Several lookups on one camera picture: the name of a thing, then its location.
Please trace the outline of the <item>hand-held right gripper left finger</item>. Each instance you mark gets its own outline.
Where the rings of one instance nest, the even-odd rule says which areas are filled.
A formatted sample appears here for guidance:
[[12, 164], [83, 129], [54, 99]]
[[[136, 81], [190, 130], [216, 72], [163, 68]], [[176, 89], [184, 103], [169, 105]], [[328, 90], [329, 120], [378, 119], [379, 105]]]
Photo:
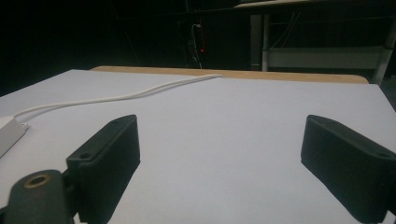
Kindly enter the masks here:
[[107, 224], [140, 163], [137, 117], [110, 121], [67, 159], [75, 211], [87, 224]]

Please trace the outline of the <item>white metal desk frame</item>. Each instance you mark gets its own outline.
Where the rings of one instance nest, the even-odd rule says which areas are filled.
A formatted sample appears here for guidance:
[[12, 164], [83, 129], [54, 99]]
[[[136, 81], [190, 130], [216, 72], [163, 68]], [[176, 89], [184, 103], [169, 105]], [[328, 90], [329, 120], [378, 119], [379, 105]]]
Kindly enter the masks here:
[[[386, 40], [381, 46], [337, 48], [275, 48], [270, 41], [270, 19], [276, 10], [306, 10], [320, 7], [343, 7], [368, 9], [388, 8], [391, 25]], [[396, 0], [243, 0], [235, 7], [251, 13], [250, 48], [251, 68], [263, 72], [271, 67], [345, 69], [374, 71], [371, 81], [381, 84], [386, 74], [393, 47], [396, 44]]]

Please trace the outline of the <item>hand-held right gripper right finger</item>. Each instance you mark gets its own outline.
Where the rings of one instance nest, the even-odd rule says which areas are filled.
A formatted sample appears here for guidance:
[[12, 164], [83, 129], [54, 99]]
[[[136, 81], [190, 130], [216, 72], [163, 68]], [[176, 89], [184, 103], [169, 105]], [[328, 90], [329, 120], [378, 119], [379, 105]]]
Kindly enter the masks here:
[[396, 216], [396, 153], [342, 123], [306, 118], [301, 163], [361, 223]]

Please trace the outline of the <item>white power strip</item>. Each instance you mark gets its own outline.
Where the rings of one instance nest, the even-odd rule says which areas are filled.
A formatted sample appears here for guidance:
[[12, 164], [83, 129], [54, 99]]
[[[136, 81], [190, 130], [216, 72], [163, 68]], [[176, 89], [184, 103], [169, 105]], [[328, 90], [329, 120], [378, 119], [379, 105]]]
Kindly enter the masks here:
[[12, 116], [0, 118], [0, 158], [25, 135], [28, 128], [28, 124], [19, 123]]

